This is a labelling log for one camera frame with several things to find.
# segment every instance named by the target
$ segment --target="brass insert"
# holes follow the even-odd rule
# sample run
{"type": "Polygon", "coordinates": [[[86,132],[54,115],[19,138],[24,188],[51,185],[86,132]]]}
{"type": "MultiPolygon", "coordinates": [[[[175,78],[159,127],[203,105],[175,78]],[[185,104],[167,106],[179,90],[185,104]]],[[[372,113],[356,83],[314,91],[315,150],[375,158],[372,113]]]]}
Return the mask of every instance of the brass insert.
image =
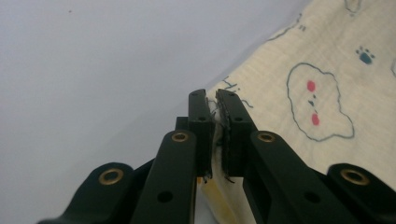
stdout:
{"type": "Polygon", "coordinates": [[[266,143],[271,143],[275,141],[275,137],[270,133],[259,133],[257,137],[266,143]]]}
{"type": "Polygon", "coordinates": [[[189,139],[189,136],[186,133],[174,133],[172,135],[172,140],[175,142],[184,142],[187,141],[187,139],[189,139]]]}
{"type": "Polygon", "coordinates": [[[102,172],[99,176],[99,183],[102,185],[113,185],[119,182],[123,177],[123,171],[118,168],[110,168],[104,172],[102,172]],[[110,178],[106,177],[106,175],[115,175],[115,177],[111,176],[110,178]]]}
{"type": "Polygon", "coordinates": [[[366,175],[356,170],[344,169],[341,171],[341,176],[352,184],[361,186],[370,184],[370,179],[366,175]]]}

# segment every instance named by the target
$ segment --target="cloth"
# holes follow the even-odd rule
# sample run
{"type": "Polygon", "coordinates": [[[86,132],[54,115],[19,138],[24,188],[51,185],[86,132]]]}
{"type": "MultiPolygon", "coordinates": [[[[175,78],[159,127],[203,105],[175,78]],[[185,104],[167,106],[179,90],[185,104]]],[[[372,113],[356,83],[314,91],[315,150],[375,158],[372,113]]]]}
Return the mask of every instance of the cloth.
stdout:
{"type": "MultiPolygon", "coordinates": [[[[233,91],[308,166],[355,164],[396,189],[395,18],[396,1],[313,1],[208,92],[213,112],[215,91],[233,91]]],[[[255,223],[242,178],[226,180],[214,151],[214,177],[199,187],[217,221],[255,223]]]]}

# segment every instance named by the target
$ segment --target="screw hole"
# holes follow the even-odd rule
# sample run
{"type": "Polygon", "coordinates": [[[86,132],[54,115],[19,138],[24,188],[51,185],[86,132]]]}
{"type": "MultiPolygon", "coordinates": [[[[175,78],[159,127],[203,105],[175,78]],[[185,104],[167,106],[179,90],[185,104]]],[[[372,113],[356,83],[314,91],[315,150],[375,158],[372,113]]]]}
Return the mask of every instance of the screw hole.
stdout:
{"type": "Polygon", "coordinates": [[[263,142],[271,143],[275,141],[275,137],[270,133],[259,133],[258,138],[263,142]]]}
{"type": "Polygon", "coordinates": [[[173,199],[173,194],[170,191],[163,191],[158,194],[157,199],[160,203],[169,203],[173,199]]]}
{"type": "Polygon", "coordinates": [[[311,203],[320,203],[320,197],[312,191],[306,192],[304,196],[311,203]]]}
{"type": "Polygon", "coordinates": [[[344,169],[341,171],[341,176],[352,184],[361,186],[370,184],[370,179],[366,175],[355,170],[344,169]]]}
{"type": "Polygon", "coordinates": [[[172,135],[172,140],[175,142],[184,142],[189,138],[189,136],[186,133],[174,133],[172,135]]]}
{"type": "Polygon", "coordinates": [[[108,174],[105,174],[105,180],[112,180],[112,179],[116,179],[119,176],[118,173],[116,172],[110,172],[108,174]]]}

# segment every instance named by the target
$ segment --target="gray background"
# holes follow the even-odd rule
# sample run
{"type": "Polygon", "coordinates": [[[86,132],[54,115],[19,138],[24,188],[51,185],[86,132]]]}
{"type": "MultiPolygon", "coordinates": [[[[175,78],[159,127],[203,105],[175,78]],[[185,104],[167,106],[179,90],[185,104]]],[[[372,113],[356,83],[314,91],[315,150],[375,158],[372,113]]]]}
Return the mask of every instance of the gray background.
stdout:
{"type": "MultiPolygon", "coordinates": [[[[308,0],[0,0],[0,223],[59,216],[111,161],[154,158],[210,89],[308,0]]],[[[198,195],[196,223],[214,223],[198,195]]]]}

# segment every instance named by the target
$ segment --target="cartoon bear print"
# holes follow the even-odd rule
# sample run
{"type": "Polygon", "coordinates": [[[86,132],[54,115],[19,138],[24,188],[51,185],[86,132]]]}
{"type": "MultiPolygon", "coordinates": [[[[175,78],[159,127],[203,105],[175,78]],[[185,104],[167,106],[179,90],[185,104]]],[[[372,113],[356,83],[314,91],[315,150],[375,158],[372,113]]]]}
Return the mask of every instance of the cartoon bear print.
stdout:
{"type": "Polygon", "coordinates": [[[320,142],[335,136],[354,137],[352,120],[342,111],[332,73],[298,63],[290,70],[287,87],[294,121],[309,139],[320,142]]]}

